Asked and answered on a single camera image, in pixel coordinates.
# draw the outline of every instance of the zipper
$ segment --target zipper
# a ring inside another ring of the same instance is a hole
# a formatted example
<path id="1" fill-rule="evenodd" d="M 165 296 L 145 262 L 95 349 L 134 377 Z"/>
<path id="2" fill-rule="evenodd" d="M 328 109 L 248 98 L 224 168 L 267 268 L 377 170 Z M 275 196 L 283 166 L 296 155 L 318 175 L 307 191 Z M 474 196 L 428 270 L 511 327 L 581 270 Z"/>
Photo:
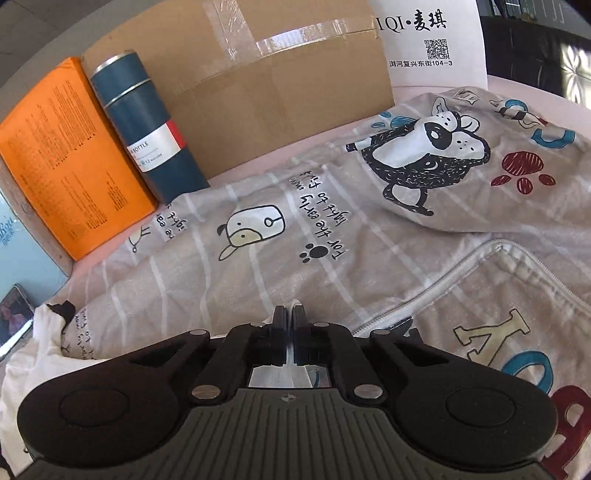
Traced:
<path id="1" fill-rule="evenodd" d="M 572 290 L 570 290 L 562 281 L 554 275 L 548 267 L 546 267 L 540 259 L 526 249 L 523 245 L 509 240 L 506 238 L 497 238 L 485 242 L 479 246 L 472 253 L 464 257 L 455 267 L 447 272 L 442 278 L 437 280 L 433 285 L 424 290 L 422 293 L 409 300 L 403 305 L 393 308 L 383 314 L 380 314 L 370 322 L 357 328 L 353 331 L 355 336 L 367 336 L 375 329 L 388 328 L 396 323 L 404 320 L 412 315 L 416 315 L 422 306 L 432 303 L 439 297 L 443 296 L 446 292 L 451 290 L 461 278 L 466 278 L 473 270 L 475 270 L 480 260 L 484 260 L 486 257 L 500 250 L 502 247 L 516 248 L 522 253 L 525 258 L 519 259 L 527 262 L 530 260 L 538 267 L 562 292 L 575 302 L 588 316 L 591 317 L 591 306 L 586 303 L 583 299 L 578 297 Z"/>

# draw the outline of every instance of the paw print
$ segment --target paw print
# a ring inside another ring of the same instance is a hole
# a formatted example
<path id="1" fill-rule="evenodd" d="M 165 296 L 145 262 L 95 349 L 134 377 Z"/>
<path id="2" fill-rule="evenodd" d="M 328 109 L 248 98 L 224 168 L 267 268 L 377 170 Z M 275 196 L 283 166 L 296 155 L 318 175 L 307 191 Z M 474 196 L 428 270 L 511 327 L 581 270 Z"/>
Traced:
<path id="1" fill-rule="evenodd" d="M 315 247 L 314 244 L 307 244 L 306 248 L 310 250 L 310 252 L 303 252 L 300 254 L 300 258 L 304 259 L 303 263 L 308 263 L 312 258 L 322 258 L 329 254 L 329 249 L 323 246 Z"/>
<path id="2" fill-rule="evenodd" d="M 534 191 L 534 185 L 531 180 L 527 178 L 527 175 L 533 175 L 543 170 L 544 162 L 532 152 L 515 152 L 507 155 L 501 163 L 503 170 L 507 173 L 519 177 L 517 179 L 517 190 L 523 195 L 529 195 Z M 501 175 L 492 180 L 491 185 L 498 187 L 509 183 L 512 177 L 509 175 Z M 552 187 L 556 185 L 556 180 L 551 175 L 542 173 L 538 176 L 538 180 L 542 185 Z"/>

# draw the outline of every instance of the cartoon cow print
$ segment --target cartoon cow print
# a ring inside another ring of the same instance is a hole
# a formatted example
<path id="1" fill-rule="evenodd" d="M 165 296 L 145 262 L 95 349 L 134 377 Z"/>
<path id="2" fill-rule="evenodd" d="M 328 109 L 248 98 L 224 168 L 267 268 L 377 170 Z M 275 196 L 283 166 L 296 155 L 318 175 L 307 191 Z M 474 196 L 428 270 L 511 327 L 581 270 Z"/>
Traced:
<path id="1" fill-rule="evenodd" d="M 218 260 L 232 255 L 238 248 L 252 245 L 281 235 L 285 231 L 285 219 L 275 205 L 263 205 L 235 212 L 228 222 L 217 228 L 217 234 L 226 232 L 228 245 Z"/>

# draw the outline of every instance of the qr code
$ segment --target qr code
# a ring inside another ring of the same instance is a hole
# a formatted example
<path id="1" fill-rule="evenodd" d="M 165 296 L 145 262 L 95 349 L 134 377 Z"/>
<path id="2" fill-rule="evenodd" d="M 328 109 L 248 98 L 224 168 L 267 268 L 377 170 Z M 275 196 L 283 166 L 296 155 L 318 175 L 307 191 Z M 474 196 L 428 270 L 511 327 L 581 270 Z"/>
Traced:
<path id="1" fill-rule="evenodd" d="M 428 60 L 449 60 L 449 49 L 447 48 L 447 40 L 425 40 L 425 48 L 427 49 Z"/>

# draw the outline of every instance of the red paw print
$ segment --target red paw print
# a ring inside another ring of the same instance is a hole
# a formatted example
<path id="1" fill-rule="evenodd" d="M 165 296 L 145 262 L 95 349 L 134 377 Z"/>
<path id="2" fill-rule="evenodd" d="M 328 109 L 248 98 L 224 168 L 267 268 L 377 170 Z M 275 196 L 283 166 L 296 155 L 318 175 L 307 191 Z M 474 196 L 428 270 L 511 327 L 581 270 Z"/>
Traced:
<path id="1" fill-rule="evenodd" d="M 532 175 L 542 171 L 544 168 L 544 162 L 539 157 L 539 155 L 536 155 L 535 153 L 515 152 L 507 155 L 503 159 L 501 166 L 507 173 L 510 173 L 515 177 L 520 177 L 517 179 L 517 190 L 519 190 L 519 192 L 523 195 L 529 195 L 534 191 L 534 185 L 532 184 L 531 180 L 524 175 Z M 491 182 L 491 185 L 493 187 L 504 185 L 505 183 L 510 182 L 511 178 L 512 177 L 509 175 L 501 175 L 500 177 L 495 178 Z M 546 175 L 545 173 L 540 174 L 538 176 L 538 180 L 542 185 L 546 185 L 548 187 L 556 185 L 556 180 L 554 180 L 554 177 Z"/>

